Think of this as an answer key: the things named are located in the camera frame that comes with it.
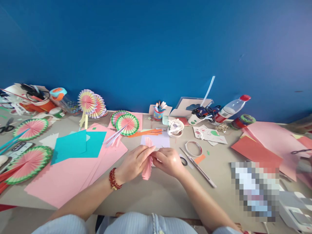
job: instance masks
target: woman's left hand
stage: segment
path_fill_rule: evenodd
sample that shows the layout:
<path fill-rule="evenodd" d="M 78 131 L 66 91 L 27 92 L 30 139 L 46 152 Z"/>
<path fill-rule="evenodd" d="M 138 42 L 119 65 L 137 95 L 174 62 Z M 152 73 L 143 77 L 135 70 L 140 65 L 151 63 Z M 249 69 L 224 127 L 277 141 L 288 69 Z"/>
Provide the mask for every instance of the woman's left hand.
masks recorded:
<path fill-rule="evenodd" d="M 118 185 L 133 180 L 142 173 L 145 165 L 149 162 L 148 156 L 155 150 L 156 146 L 147 147 L 139 145 L 132 150 L 124 159 L 121 166 L 115 170 L 115 180 Z"/>

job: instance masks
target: red beaded bracelet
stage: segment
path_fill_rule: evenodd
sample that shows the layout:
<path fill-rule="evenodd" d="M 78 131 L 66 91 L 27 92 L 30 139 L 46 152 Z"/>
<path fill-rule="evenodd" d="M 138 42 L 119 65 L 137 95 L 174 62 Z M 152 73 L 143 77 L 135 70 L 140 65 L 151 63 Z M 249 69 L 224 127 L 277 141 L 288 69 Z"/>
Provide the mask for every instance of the red beaded bracelet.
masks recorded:
<path fill-rule="evenodd" d="M 115 180 L 115 169 L 116 169 L 116 167 L 110 171 L 110 186 L 112 189 L 117 190 L 117 189 L 121 189 L 122 185 L 118 185 L 116 180 Z"/>

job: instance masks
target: forearm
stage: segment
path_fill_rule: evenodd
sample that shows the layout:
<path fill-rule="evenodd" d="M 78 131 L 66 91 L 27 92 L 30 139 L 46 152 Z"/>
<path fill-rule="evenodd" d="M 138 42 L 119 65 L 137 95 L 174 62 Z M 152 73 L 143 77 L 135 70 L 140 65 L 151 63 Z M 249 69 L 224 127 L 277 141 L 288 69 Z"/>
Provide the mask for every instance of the forearm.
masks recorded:
<path fill-rule="evenodd" d="M 231 227 L 240 231 L 224 210 L 202 188 L 195 178 L 187 171 L 178 180 L 186 190 L 199 218 L 207 231 L 213 232 L 218 227 Z"/>
<path fill-rule="evenodd" d="M 110 186 L 108 175 L 97 180 L 58 209 L 49 218 L 49 221 L 69 214 L 76 215 L 86 221 L 113 191 Z"/>

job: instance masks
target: clear container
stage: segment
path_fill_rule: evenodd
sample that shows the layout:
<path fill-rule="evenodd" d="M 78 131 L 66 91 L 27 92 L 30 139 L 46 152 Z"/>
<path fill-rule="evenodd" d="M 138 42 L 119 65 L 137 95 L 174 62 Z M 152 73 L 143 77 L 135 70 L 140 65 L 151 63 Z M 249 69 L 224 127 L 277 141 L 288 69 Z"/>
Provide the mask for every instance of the clear container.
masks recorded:
<path fill-rule="evenodd" d="M 245 103 L 250 100 L 250 96 L 243 95 L 239 99 L 231 101 L 225 107 L 223 107 L 216 115 L 214 125 L 219 125 L 223 123 L 226 119 L 233 116 L 237 112 L 239 112 L 245 105 Z"/>

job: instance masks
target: red bottle cap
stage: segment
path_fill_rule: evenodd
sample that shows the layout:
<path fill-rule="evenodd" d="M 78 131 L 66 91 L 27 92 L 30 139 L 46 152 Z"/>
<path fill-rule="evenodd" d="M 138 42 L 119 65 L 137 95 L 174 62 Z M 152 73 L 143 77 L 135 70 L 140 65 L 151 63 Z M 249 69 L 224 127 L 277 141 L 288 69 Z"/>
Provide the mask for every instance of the red bottle cap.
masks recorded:
<path fill-rule="evenodd" d="M 251 97 L 248 95 L 243 95 L 240 97 L 240 100 L 243 100 L 243 101 L 248 101 L 249 99 L 251 99 Z"/>

